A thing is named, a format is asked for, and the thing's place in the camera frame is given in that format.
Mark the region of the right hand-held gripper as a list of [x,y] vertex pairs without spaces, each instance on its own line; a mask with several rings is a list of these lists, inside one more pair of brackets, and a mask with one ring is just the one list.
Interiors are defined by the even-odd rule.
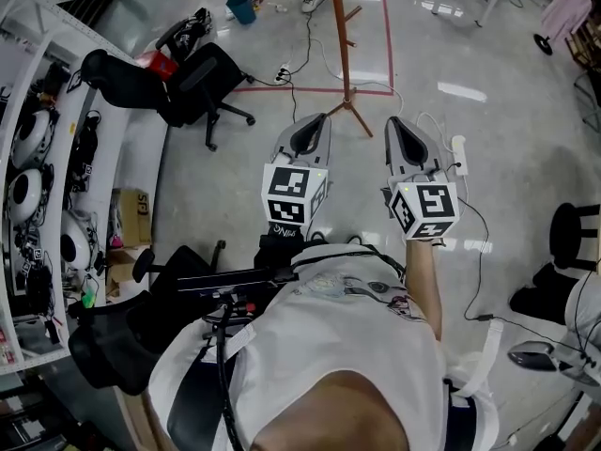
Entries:
[[384,133],[391,175],[381,191],[389,218],[408,241],[442,239],[459,221],[459,204],[455,183],[441,169],[437,143],[400,117],[390,117]]

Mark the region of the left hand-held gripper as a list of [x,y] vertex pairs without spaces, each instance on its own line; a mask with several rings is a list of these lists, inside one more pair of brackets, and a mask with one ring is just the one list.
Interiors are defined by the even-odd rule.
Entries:
[[303,117],[283,130],[271,163],[264,165],[261,199],[270,224],[308,227],[328,195],[329,170],[288,155],[328,159],[331,119]]

